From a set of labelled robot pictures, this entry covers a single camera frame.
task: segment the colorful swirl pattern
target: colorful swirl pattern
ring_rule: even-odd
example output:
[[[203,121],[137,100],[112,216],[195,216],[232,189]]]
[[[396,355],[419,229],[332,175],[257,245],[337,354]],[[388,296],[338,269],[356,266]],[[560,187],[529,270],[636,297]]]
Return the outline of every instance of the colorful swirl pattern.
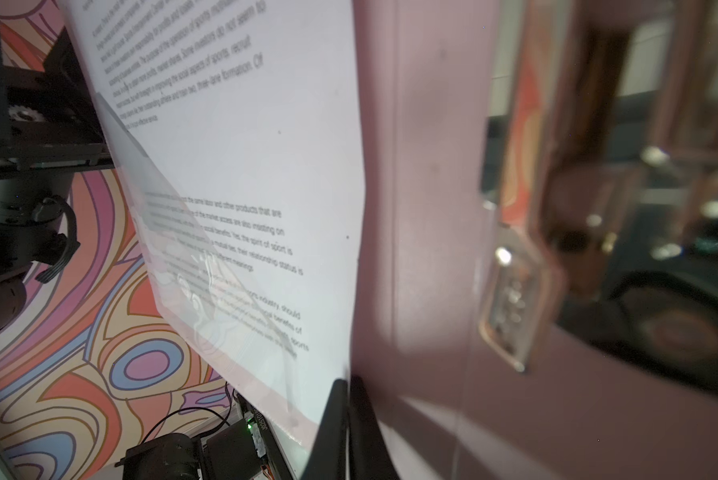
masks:
[[[77,175],[82,247],[0,332],[0,443],[26,479],[86,478],[167,413],[225,408],[221,379],[159,316],[114,171]],[[207,412],[158,430],[186,432]]]

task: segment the clear plastic sheet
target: clear plastic sheet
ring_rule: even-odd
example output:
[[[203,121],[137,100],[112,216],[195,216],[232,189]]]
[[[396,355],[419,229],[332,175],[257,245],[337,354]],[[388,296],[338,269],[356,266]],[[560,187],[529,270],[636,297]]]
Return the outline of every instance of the clear plastic sheet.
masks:
[[[159,312],[309,446],[350,374],[364,210],[350,2],[62,7]]]

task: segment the paper sheet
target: paper sheet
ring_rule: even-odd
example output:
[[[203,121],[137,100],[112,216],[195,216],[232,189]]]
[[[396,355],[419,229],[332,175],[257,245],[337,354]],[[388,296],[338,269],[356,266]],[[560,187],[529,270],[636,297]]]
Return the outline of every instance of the paper sheet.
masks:
[[[63,8],[159,311],[310,442],[349,374],[364,208],[351,2]]]

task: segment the gear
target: gear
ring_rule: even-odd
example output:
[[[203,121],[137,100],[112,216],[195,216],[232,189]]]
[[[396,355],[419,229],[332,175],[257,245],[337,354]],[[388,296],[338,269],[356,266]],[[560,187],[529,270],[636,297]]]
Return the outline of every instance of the gear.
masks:
[[[23,107],[22,105],[12,105],[9,107],[9,117],[17,121],[46,121],[44,115],[40,114],[33,108]]]

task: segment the cable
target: cable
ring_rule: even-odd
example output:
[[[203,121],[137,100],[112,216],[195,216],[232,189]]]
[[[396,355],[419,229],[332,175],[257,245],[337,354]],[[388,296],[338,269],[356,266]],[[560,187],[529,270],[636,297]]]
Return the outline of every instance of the cable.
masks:
[[[76,241],[76,214],[74,214],[73,208],[66,203],[63,197],[53,195],[46,197],[42,203],[44,205],[57,204],[60,206],[60,211],[66,214],[66,221],[68,222],[68,238],[66,239],[66,248],[63,249],[63,254],[57,262],[36,276],[38,282],[47,283],[66,268],[76,250],[80,247],[80,243]]]
[[[223,427],[223,423],[230,426],[230,424],[228,423],[228,418],[230,417],[230,407],[231,407],[231,405],[233,405],[234,399],[230,396],[230,392],[228,391],[228,382],[225,383],[223,388],[225,389],[225,396],[228,397],[228,413],[225,414],[225,418],[223,419],[222,422],[217,424],[215,427],[210,428],[206,432],[202,432],[202,433],[196,435],[194,438],[209,437],[210,435],[217,433]]]
[[[156,422],[156,425],[154,425],[154,427],[151,428],[151,431],[148,432],[148,434],[145,437],[143,437],[143,439],[140,441],[140,445],[143,445],[143,443],[145,443],[145,439],[148,438],[149,436],[151,436],[151,434],[154,432],[156,427],[160,426],[162,424],[162,422],[167,420],[167,418],[170,418],[172,415],[177,415],[180,412],[186,412],[188,410],[206,410],[206,411],[210,412],[211,414],[215,415],[216,417],[218,417],[220,420],[222,420],[223,423],[225,423],[226,425],[228,425],[230,427],[230,424],[225,421],[225,418],[221,417],[220,414],[217,413],[215,410],[210,410],[209,408],[204,408],[204,407],[185,407],[185,408],[180,408],[179,410],[175,410],[174,412],[170,413],[166,417],[164,417],[161,420],[159,420],[158,422]]]

